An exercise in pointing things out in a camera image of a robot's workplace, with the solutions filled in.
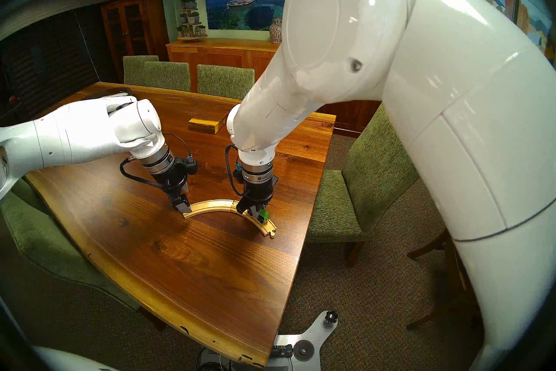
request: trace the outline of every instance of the wooden sideboard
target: wooden sideboard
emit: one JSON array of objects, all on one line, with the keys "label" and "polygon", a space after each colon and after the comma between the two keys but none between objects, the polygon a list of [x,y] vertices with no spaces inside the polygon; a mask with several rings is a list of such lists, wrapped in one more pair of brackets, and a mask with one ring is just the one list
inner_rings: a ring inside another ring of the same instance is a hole
[{"label": "wooden sideboard", "polygon": [[[200,42],[166,45],[170,61],[189,63],[191,91],[197,92],[197,65],[213,64],[252,68],[255,81],[263,74],[279,45],[265,40],[206,38]],[[324,105],[318,112],[336,115],[334,133],[358,137],[380,105],[378,101],[355,100]]]}]

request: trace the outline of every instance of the wooden cabinet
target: wooden cabinet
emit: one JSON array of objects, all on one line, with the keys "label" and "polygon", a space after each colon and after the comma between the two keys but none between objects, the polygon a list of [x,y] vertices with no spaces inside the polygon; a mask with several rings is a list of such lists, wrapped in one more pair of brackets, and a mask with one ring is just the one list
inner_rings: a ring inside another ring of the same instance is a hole
[{"label": "wooden cabinet", "polygon": [[101,11],[120,83],[125,55],[158,55],[160,61],[168,61],[162,0],[109,0],[101,5]]},{"label": "wooden cabinet", "polygon": [[266,66],[268,66],[272,57],[274,57],[274,52],[266,52],[264,50],[247,51],[247,64],[249,64],[249,68],[255,70],[255,81],[265,72]]},{"label": "wooden cabinet", "polygon": [[[252,68],[255,81],[265,72],[279,45],[263,40],[206,38],[200,42],[166,45],[170,61],[189,63],[191,90],[197,92],[197,65],[214,64]],[[380,105],[378,101],[355,100],[324,105],[319,112],[336,115],[334,133],[358,137]]]}]

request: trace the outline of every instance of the vase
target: vase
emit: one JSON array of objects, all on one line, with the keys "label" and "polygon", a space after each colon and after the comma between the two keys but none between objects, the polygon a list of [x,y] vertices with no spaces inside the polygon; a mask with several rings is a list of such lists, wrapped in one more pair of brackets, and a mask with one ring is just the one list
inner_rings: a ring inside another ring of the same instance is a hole
[{"label": "vase", "polygon": [[282,43],[282,19],[274,18],[274,22],[270,25],[270,41],[272,43]]}]

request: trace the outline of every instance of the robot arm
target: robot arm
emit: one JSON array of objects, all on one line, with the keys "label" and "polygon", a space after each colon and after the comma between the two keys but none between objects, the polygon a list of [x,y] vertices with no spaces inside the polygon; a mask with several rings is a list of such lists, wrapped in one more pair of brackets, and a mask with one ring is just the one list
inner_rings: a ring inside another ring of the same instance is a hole
[{"label": "robot arm", "polygon": [[348,100],[385,104],[472,281],[485,326],[473,367],[490,368],[556,276],[556,73],[485,0],[286,0],[280,48],[227,121],[238,211],[270,201],[279,141]]},{"label": "robot arm", "polygon": [[0,147],[0,198],[33,170],[131,152],[130,159],[140,160],[174,207],[191,212],[181,190],[187,191],[187,174],[196,172],[196,163],[173,156],[149,100],[116,96],[69,103],[37,120],[1,129]]}]

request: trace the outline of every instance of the glass cabinet door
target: glass cabinet door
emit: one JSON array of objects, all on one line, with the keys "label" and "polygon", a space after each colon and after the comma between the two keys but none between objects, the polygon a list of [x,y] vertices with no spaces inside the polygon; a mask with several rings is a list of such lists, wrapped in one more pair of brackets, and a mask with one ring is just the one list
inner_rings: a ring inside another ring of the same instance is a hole
[{"label": "glass cabinet door", "polygon": [[108,19],[108,27],[110,28],[110,36],[112,36],[112,44],[114,51],[119,59],[122,61],[124,55],[128,55],[126,47],[125,34],[122,28],[122,21],[120,20],[119,10],[117,7],[106,10],[106,17]]},{"label": "glass cabinet door", "polygon": [[141,19],[141,9],[139,4],[129,4],[123,6],[127,22],[127,35],[131,42],[131,55],[149,55],[147,40],[145,40],[145,30]]}]

